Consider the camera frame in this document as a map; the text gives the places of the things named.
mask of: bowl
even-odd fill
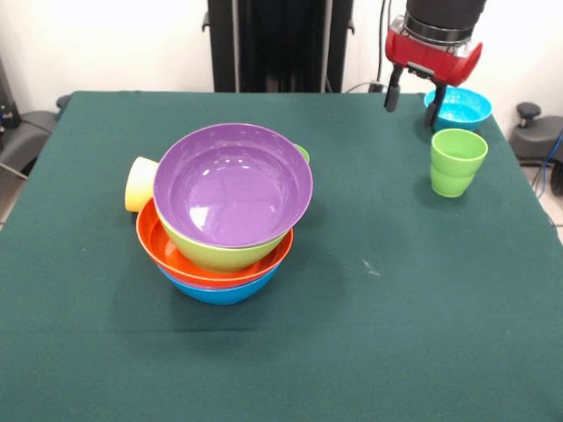
[[[309,156],[309,151],[307,151],[307,149],[305,149],[304,147],[302,147],[297,143],[294,143],[294,145],[296,146],[297,149],[299,149],[299,152],[301,153],[302,156],[305,157],[305,160],[307,160],[308,163],[311,160],[311,157]]]
[[[159,269],[164,273],[166,277],[168,277],[168,280],[172,282],[173,286],[175,286],[183,294],[190,296],[196,301],[209,303],[211,305],[232,305],[234,303],[242,302],[248,299],[250,296],[255,295],[272,279],[275,272],[278,270],[278,266],[274,267],[272,270],[262,275],[255,281],[243,284],[242,286],[238,287],[221,289],[190,286],[188,284],[182,283],[179,280],[176,280],[172,275],[167,273],[164,268],[159,267]]]
[[[434,97],[435,90],[424,97],[424,106],[428,107],[434,101]],[[465,88],[449,86],[446,88],[446,97],[438,114],[435,130],[450,128],[475,130],[492,111],[490,101],[481,94]]]
[[[141,246],[158,266],[182,283],[203,288],[236,287],[254,281],[278,266],[288,255],[293,243],[291,229],[280,244],[259,261],[241,271],[217,273],[198,267],[179,252],[158,220],[152,200],[137,216],[136,230]]]
[[[312,188],[311,168],[288,139],[265,127],[224,123],[166,151],[153,199],[172,241],[196,260],[184,240],[231,249],[281,240],[305,213]]]
[[[217,246],[200,244],[183,237],[166,220],[161,219],[161,223],[166,235],[168,235],[184,257],[201,268],[221,273],[239,271],[261,260],[273,251],[287,235],[287,233],[284,233],[266,244],[259,244],[249,248],[219,248]]]

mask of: green plastic cup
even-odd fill
[[[483,164],[486,141],[468,130],[445,129],[432,137],[430,180],[434,192],[446,198],[464,194]]]

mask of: bowl rim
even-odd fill
[[[143,237],[141,235],[141,220],[143,218],[143,215],[145,215],[145,209],[147,207],[150,207],[150,206],[153,206],[153,207],[155,206],[153,199],[150,199],[149,201],[147,201],[147,203],[143,206],[143,208],[141,209],[141,211],[139,211],[139,214],[137,215],[137,219],[136,219],[136,222],[135,222],[137,239],[138,239],[139,243],[141,244],[142,248],[144,249],[144,251],[147,253],[147,255],[149,255],[150,259],[152,259],[152,261],[155,264],[157,264],[158,266],[162,266],[164,269],[166,269],[167,272],[172,272],[172,275],[175,278],[178,278],[177,274],[181,275],[182,278],[186,278],[186,280],[182,280],[186,284],[189,284],[192,281],[193,282],[201,282],[203,284],[206,284],[208,287],[217,288],[217,287],[235,287],[236,285],[242,285],[242,284],[246,284],[248,282],[252,282],[252,281],[258,279],[259,277],[265,275],[266,273],[269,273],[273,268],[278,266],[288,256],[288,254],[291,251],[291,248],[293,246],[294,232],[293,232],[293,228],[291,228],[288,231],[287,235],[285,235],[285,236],[289,236],[289,242],[288,242],[287,247],[281,253],[281,256],[277,260],[275,260],[270,266],[268,266],[267,268],[265,268],[263,270],[260,270],[257,273],[245,275],[245,276],[242,276],[242,277],[229,277],[229,278],[221,278],[221,279],[212,278],[212,277],[205,277],[205,276],[201,276],[201,275],[197,275],[197,274],[186,273],[184,271],[179,270],[178,268],[175,268],[175,267],[170,266],[167,263],[165,263],[160,257],[155,255],[153,253],[152,249],[144,242]],[[162,225],[163,223],[159,219],[157,219],[155,224],[161,224]],[[274,248],[274,250],[279,248],[281,244],[283,244],[283,239],[280,242],[280,244],[278,244]]]
[[[213,244],[205,244],[203,242],[193,240],[191,237],[187,237],[186,235],[183,235],[178,230],[176,230],[176,228],[173,227],[170,224],[170,222],[164,218],[163,215],[160,214],[160,212],[158,211],[156,203],[155,203],[155,209],[157,210],[157,215],[158,215],[158,219],[160,220],[160,223],[163,226],[166,226],[166,228],[169,229],[170,231],[172,231],[176,236],[180,237],[183,242],[188,242],[188,243],[192,244],[193,246],[198,246],[198,247],[201,247],[201,248],[206,249],[208,251],[242,251],[242,252],[254,251],[256,249],[266,247],[269,244],[273,244],[275,242],[278,242],[278,240],[283,239],[289,232],[289,230],[287,230],[287,231],[281,233],[281,235],[273,238],[272,240],[268,240],[267,242],[265,242],[263,244],[255,244],[254,246],[247,246],[247,247],[243,247],[243,248],[238,248],[238,247],[237,248],[225,248],[224,246],[214,246]]]
[[[254,128],[257,128],[257,129],[260,129],[260,130],[265,130],[267,132],[270,132],[273,135],[279,136],[285,142],[287,142],[289,145],[291,145],[292,147],[295,148],[295,144],[292,141],[290,141],[286,136],[280,134],[279,132],[274,131],[273,129],[270,129],[269,127],[263,127],[263,126],[260,126],[260,125],[255,125],[253,123],[243,123],[243,122],[234,122],[234,121],[233,122],[216,123],[214,125],[208,125],[206,127],[200,127],[199,129],[196,129],[196,130],[188,133],[187,135],[183,135],[175,143],[172,144],[172,146],[162,155],[162,158],[158,162],[158,168],[157,168],[157,172],[155,174],[155,183],[153,185],[153,194],[152,194],[152,198],[154,200],[155,207],[157,209],[157,213],[158,213],[160,219],[162,221],[166,221],[166,224],[168,225],[168,227],[175,229],[174,231],[179,236],[184,237],[185,239],[190,240],[191,242],[195,242],[197,244],[204,244],[206,246],[215,246],[216,248],[222,248],[222,249],[244,249],[244,248],[251,248],[251,247],[254,247],[254,246],[260,246],[262,244],[268,244],[268,243],[274,241],[275,239],[279,238],[280,236],[284,236],[284,233],[287,233],[290,228],[295,226],[297,224],[297,222],[299,222],[299,220],[301,220],[301,218],[307,212],[307,208],[311,204],[311,199],[312,199],[312,195],[313,195],[313,191],[314,191],[314,179],[313,179],[313,176],[312,176],[312,171],[311,171],[311,167],[309,166],[309,163],[307,162],[305,157],[301,154],[301,152],[297,148],[295,148],[295,150],[299,154],[298,159],[303,160],[304,169],[305,169],[305,171],[307,173],[307,177],[308,177],[307,179],[309,179],[310,182],[311,182],[311,189],[307,193],[307,198],[306,198],[305,206],[303,207],[303,209],[299,213],[297,213],[296,216],[294,216],[288,224],[285,224],[280,229],[273,230],[270,234],[268,234],[267,238],[262,238],[261,240],[259,240],[257,242],[251,242],[251,243],[246,243],[246,244],[220,244],[220,243],[217,243],[217,242],[203,242],[200,239],[194,239],[194,238],[188,236],[186,233],[184,233],[180,229],[176,228],[173,224],[170,223],[170,221],[168,219],[165,218],[164,214],[162,213],[162,210],[158,206],[157,195],[155,195],[154,189],[155,189],[155,186],[157,184],[156,181],[157,181],[158,174],[160,172],[161,164],[163,163],[163,161],[172,153],[172,151],[175,148],[177,148],[179,143],[182,142],[183,140],[185,140],[186,138],[188,138],[190,136],[194,136],[194,135],[196,135],[200,132],[210,130],[211,128],[214,128],[214,127],[223,127],[223,126],[248,127],[248,128],[254,127]]]
[[[483,153],[481,153],[479,156],[476,156],[474,158],[460,158],[457,156],[452,156],[450,154],[445,153],[444,151],[442,151],[435,143],[435,140],[438,136],[444,135],[444,134],[448,134],[448,133],[452,133],[452,132],[458,132],[458,133],[462,133],[464,135],[470,135],[471,137],[479,140],[479,143],[481,145],[483,145],[485,147],[485,151]],[[450,129],[443,129],[443,130],[439,130],[438,132],[436,132],[433,136],[432,136],[432,150],[435,151],[437,154],[444,156],[446,158],[454,158],[456,161],[459,162],[465,162],[465,163],[472,163],[472,162],[477,162],[479,160],[482,160],[489,152],[489,145],[486,142],[485,138],[483,138],[483,136],[476,134],[475,132],[471,131],[471,130],[467,130],[467,129],[461,129],[459,127],[452,127]]]
[[[163,267],[160,267],[160,271],[164,272],[165,275],[169,278],[169,280],[172,283],[180,284],[182,287],[191,288],[193,290],[197,290],[198,292],[202,292],[202,293],[213,294],[213,293],[216,293],[216,292],[220,292],[220,293],[223,293],[223,294],[225,294],[225,293],[228,294],[228,293],[231,293],[231,292],[234,292],[234,291],[239,291],[243,288],[247,288],[247,287],[251,286],[252,284],[259,283],[259,282],[263,281],[268,276],[273,277],[274,274],[278,271],[278,268],[279,268],[280,265],[281,265],[281,263],[276,265],[274,268],[272,268],[267,273],[260,275],[260,277],[258,277],[256,280],[249,281],[248,283],[245,283],[245,284],[239,284],[237,286],[225,287],[225,288],[208,288],[208,287],[193,286],[191,284],[185,283],[182,280],[178,280],[176,277],[174,277],[173,274],[168,273]]]
[[[491,114],[493,114],[493,105],[491,104],[491,101],[489,101],[489,99],[487,97],[485,97],[483,94],[480,94],[479,92],[470,90],[468,88],[461,88],[461,87],[457,87],[457,86],[448,86],[448,88],[446,88],[446,95],[448,91],[464,91],[464,92],[468,92],[472,95],[475,95],[479,98],[482,98],[486,101],[486,104],[488,105],[488,112],[486,113],[486,115],[484,117],[480,117],[478,119],[474,119],[474,120],[460,120],[460,119],[446,119],[445,117],[440,117],[440,115],[438,115],[438,119],[444,119],[446,121],[452,121],[455,123],[463,123],[463,124],[471,124],[471,123],[479,123],[480,121],[486,120],[488,119]],[[428,105],[430,104],[430,96],[435,94],[436,90],[432,90],[431,92],[428,92],[425,96],[424,96],[424,106],[428,107]]]

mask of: green tablecloth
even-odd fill
[[[458,200],[420,96],[75,94],[0,232],[2,421],[563,419],[563,250],[493,120]],[[311,153],[314,199],[239,305],[177,292],[123,191],[217,122]]]

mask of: green bowl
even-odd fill
[[[190,259],[197,266],[223,273],[239,271],[248,267],[254,262],[264,258],[270,253],[285,237],[286,233],[278,236],[265,244],[259,244],[250,248],[219,248],[200,244],[185,236],[182,236],[172,226],[159,215],[158,218],[162,223],[168,237],[179,251],[186,258]]]
[[[301,155],[305,157],[305,160],[307,160],[308,163],[310,157],[309,157],[309,152],[307,152],[307,149],[303,148],[301,145],[298,145],[296,143],[294,143],[294,145],[296,146],[297,149],[299,149],[299,152],[301,152]]]

